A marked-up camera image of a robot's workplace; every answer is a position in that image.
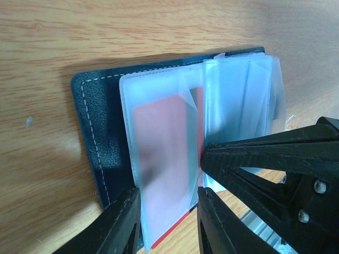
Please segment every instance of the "leather cover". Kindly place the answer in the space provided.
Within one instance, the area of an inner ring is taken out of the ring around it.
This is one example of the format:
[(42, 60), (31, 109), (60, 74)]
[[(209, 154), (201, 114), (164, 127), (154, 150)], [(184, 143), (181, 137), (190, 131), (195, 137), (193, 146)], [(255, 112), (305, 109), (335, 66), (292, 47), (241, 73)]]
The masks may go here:
[[(251, 52), (264, 52), (264, 48), (230, 51), (226, 55)], [(196, 64), (216, 55), (87, 71), (72, 78), (72, 93), (86, 153), (103, 208), (113, 203), (124, 190), (134, 186), (120, 100), (120, 78), (134, 72)], [(140, 237), (139, 248), (143, 246), (141, 234)]]

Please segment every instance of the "white stitching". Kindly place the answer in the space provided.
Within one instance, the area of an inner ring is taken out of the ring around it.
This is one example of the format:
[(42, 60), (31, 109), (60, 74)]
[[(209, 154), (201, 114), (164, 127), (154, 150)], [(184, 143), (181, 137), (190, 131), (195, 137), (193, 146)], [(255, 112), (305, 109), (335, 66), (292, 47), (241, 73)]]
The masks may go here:
[[(149, 69), (149, 70), (141, 70), (141, 71), (137, 71), (137, 72), (134, 71), (134, 72), (132, 72), (132, 73), (134, 74), (134, 73), (139, 73), (139, 72), (144, 72), (144, 71), (161, 70), (161, 69), (172, 68), (172, 67), (180, 67), (180, 66), (185, 66), (185, 65), (193, 64), (193, 63), (195, 63), (195, 62), (202, 62), (202, 61), (199, 60), (199, 61), (194, 61), (194, 62), (187, 62), (187, 63), (184, 63), (183, 65), (164, 66), (163, 68), (154, 68), (154, 69)], [(124, 75), (127, 75), (127, 74), (130, 74), (130, 73), (126, 73), (126, 74), (114, 74), (113, 76), (114, 76), (114, 77), (118, 77), (118, 76), (124, 76)], [(98, 80), (98, 79), (111, 78), (111, 77), (113, 77), (113, 76), (112, 76), (112, 75), (109, 75), (109, 76), (106, 76), (106, 77), (100, 77), (100, 78), (88, 79), (88, 80), (86, 80), (86, 82), (91, 82), (91, 81), (93, 81), (93, 80)], [(108, 190), (107, 190), (106, 183), (105, 183), (104, 172), (103, 172), (102, 166), (101, 166), (101, 161), (100, 161), (100, 156), (99, 156), (98, 148), (97, 148), (96, 141), (95, 141), (95, 138), (94, 138), (94, 132), (93, 132), (93, 128), (92, 128), (92, 122), (91, 122), (91, 119), (90, 119), (90, 115), (89, 115), (89, 113), (88, 113), (88, 107), (87, 107), (87, 105), (86, 105), (86, 99), (85, 99), (84, 87), (83, 87), (84, 84), (85, 84), (85, 81), (82, 82), (81, 90), (82, 90), (82, 92), (83, 92), (83, 100), (84, 100), (84, 104), (85, 104), (85, 107), (86, 107), (87, 118), (88, 118), (88, 120), (89, 120), (89, 122), (90, 122), (90, 127), (91, 127), (91, 132), (92, 132), (92, 138), (93, 138), (93, 142), (94, 142), (94, 145), (95, 145), (97, 160), (98, 160), (98, 162), (99, 162), (99, 167), (100, 167), (100, 170), (101, 170), (102, 182), (103, 182), (103, 184), (104, 184), (105, 191), (106, 191), (106, 194), (107, 194), (108, 204), (111, 205), (110, 197), (109, 197), (109, 195), (108, 195)]]
[[(82, 90), (82, 92), (83, 92), (84, 104), (85, 104), (85, 106), (86, 106), (86, 99), (85, 99), (84, 87), (83, 87), (84, 84), (85, 84), (85, 82), (83, 81), (83, 82), (82, 82), (82, 85), (81, 85), (81, 90)], [(101, 170), (102, 182), (103, 182), (103, 184), (104, 184), (105, 191), (106, 191), (106, 194), (107, 194), (108, 205), (111, 205), (111, 200), (110, 200), (110, 197), (109, 197), (109, 195), (108, 195), (108, 191), (107, 191), (107, 187), (106, 187), (106, 183), (105, 183), (105, 178), (104, 178), (104, 172), (103, 172), (103, 170), (102, 170), (99, 152), (97, 151), (97, 145), (96, 145), (95, 138), (94, 138), (94, 133), (93, 133), (93, 128), (92, 128), (92, 122), (91, 122), (91, 119), (90, 119), (90, 115), (88, 114), (88, 107), (87, 107), (87, 106), (86, 106), (86, 113), (87, 113), (88, 120), (89, 120), (89, 122), (90, 122), (90, 127), (91, 127), (91, 132), (92, 132), (92, 138), (93, 138), (93, 142), (94, 142), (95, 149), (96, 149), (96, 156), (97, 156), (97, 159), (98, 159), (98, 162), (99, 162), (99, 167), (100, 167), (100, 170)]]

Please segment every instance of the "wooden table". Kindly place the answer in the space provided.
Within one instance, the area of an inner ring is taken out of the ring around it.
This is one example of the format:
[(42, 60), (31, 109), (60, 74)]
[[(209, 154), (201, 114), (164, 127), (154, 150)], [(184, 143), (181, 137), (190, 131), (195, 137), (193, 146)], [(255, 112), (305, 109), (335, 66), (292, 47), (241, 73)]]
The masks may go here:
[[(52, 252), (101, 212), (72, 75), (249, 46), (281, 59), (290, 129), (339, 117), (339, 1), (1, 0), (0, 253)], [(152, 251), (198, 252), (196, 212)]]

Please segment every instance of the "card holder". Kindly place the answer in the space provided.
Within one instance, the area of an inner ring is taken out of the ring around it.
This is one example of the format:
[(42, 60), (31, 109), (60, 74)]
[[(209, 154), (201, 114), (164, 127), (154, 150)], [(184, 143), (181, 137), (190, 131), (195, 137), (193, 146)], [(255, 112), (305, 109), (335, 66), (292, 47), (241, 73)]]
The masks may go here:
[[(242, 55), (264, 52), (263, 47), (226, 52)], [(86, 153), (103, 208), (127, 188), (134, 186), (126, 130), (120, 100), (119, 80), (126, 74), (186, 66), (212, 59), (217, 54), (82, 72), (71, 80), (72, 94)], [(138, 249), (143, 246), (142, 234)]]

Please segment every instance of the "stitched edge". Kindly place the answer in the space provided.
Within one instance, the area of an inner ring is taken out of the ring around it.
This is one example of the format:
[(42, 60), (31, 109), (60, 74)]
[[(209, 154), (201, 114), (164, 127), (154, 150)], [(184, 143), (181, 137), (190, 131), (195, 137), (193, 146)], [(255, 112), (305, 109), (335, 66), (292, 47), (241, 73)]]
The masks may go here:
[(106, 183), (105, 183), (104, 172), (103, 172), (102, 166), (101, 166), (99, 151), (98, 151), (98, 149), (97, 149), (97, 145), (96, 145), (95, 138), (94, 138), (94, 132), (93, 132), (93, 127), (92, 127), (92, 122), (91, 122), (91, 119), (90, 119), (90, 115), (89, 115), (89, 113), (88, 113), (88, 107), (87, 107), (87, 105), (86, 105), (86, 99), (85, 99), (85, 93), (84, 93), (84, 87), (83, 87), (84, 84), (85, 84), (85, 82), (83, 81), (82, 84), (81, 84), (81, 91), (82, 91), (82, 93), (83, 93), (83, 99), (84, 99), (84, 104), (85, 104), (85, 107), (86, 107), (87, 118), (88, 118), (88, 120), (89, 120), (89, 122), (90, 122), (90, 127), (91, 127), (91, 132), (92, 132), (92, 138), (93, 138), (93, 142), (94, 142), (94, 145), (95, 145), (96, 156), (97, 156), (97, 159), (98, 159), (98, 162), (99, 162), (99, 167), (100, 167), (100, 170), (101, 170), (102, 182), (103, 182), (103, 184), (104, 184), (105, 191), (106, 191), (106, 194), (107, 194), (108, 204), (111, 205), (110, 196), (108, 195), (108, 191), (107, 191), (107, 187), (106, 187)]

